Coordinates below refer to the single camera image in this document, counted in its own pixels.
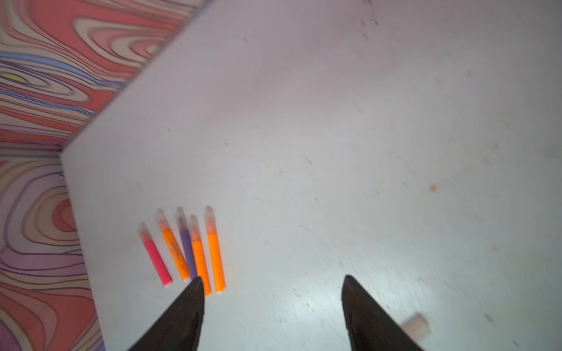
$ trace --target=pen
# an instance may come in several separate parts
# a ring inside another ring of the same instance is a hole
[[[211,266],[215,278],[215,290],[220,293],[224,290],[223,264],[220,260],[219,240],[216,236],[215,212],[211,206],[205,208],[205,224],[207,226],[207,239],[211,252]]]
[[[207,266],[205,265],[205,255],[203,254],[203,245],[201,244],[201,234],[199,232],[199,223],[197,217],[191,215],[189,221],[189,232],[191,233],[191,246],[193,247],[193,257],[195,258],[195,266],[197,267],[197,275],[203,280],[203,288],[205,296],[211,294],[209,287],[209,276],[207,275]]]
[[[185,264],[185,260],[183,259],[182,252],[179,250],[178,243],[175,241],[174,234],[170,230],[170,226],[166,221],[166,217],[161,209],[158,209],[156,213],[156,221],[158,222],[158,227],[160,227],[160,231],[162,231],[162,236],[164,236],[164,240],[168,245],[168,250],[172,254],[174,259],[174,263],[178,268],[179,275],[182,277],[183,280],[189,278],[189,269]]]
[[[183,253],[185,255],[185,261],[187,263],[187,268],[189,269],[189,275],[191,280],[197,277],[197,268],[195,265],[195,258],[193,256],[193,247],[191,245],[191,236],[189,235],[189,229],[187,228],[187,221],[185,220],[185,213],[181,207],[178,207],[176,212],[176,222],[178,223],[179,236],[182,239]]]
[[[163,286],[168,286],[172,282],[172,278],[166,269],[166,265],[162,261],[162,257],[158,253],[156,246],[154,245],[154,241],[150,237],[150,233],[146,228],[146,225],[142,223],[138,229],[138,233],[140,239],[142,240],[144,247],[146,248],[146,252],[148,252],[148,256],[154,265],[156,273],[158,273],[158,277],[160,277],[160,281],[162,281]]]

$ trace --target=red marker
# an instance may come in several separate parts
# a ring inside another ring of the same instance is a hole
[[[166,269],[166,266],[162,261],[162,257],[160,257],[160,254],[158,253],[158,250],[156,249],[156,246],[154,245],[154,242],[150,237],[150,233],[148,232],[148,229],[146,228],[146,225],[144,223],[140,225],[138,232],[140,235],[140,239],[144,244],[144,248],[146,248],[146,252],[148,252],[150,259],[152,260],[152,264],[154,265],[154,268],[156,269],[156,272],[158,273],[158,276],[162,281],[162,285],[168,286],[169,284],[171,284],[172,278],[170,277],[170,274],[168,273],[168,270]]]

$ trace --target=white table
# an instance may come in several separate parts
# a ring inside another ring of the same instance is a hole
[[[560,2],[370,2],[213,1],[64,151],[107,350],[187,285],[156,208],[207,204],[200,350],[348,349],[347,273],[426,350],[560,348]]]

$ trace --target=orange marker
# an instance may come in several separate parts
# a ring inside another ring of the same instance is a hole
[[[189,233],[191,234],[191,246],[193,248],[193,258],[195,258],[195,267],[197,267],[197,275],[203,280],[205,296],[209,296],[211,294],[211,288],[209,287],[209,276],[207,274],[207,265],[205,264],[205,254],[203,253],[199,223],[197,222],[196,216],[191,215],[188,227]]]
[[[170,226],[168,225],[166,217],[161,209],[158,209],[156,213],[156,221],[158,222],[158,226],[162,231],[162,236],[164,236],[164,240],[168,245],[168,250],[170,250],[170,253],[172,254],[180,277],[182,277],[183,280],[186,280],[189,278],[189,269],[187,269],[187,264],[185,263],[182,252],[179,249],[178,243],[175,241],[174,234],[172,234]]]
[[[223,264],[220,261],[219,240],[216,237],[215,212],[211,206],[205,208],[205,224],[207,225],[207,238],[211,252],[212,273],[215,277],[215,290],[220,293],[224,290]]]

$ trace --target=patterned fabric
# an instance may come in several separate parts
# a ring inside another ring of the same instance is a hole
[[[104,350],[62,167],[0,162],[0,350]]]
[[[0,142],[60,145],[203,0],[0,0]]]

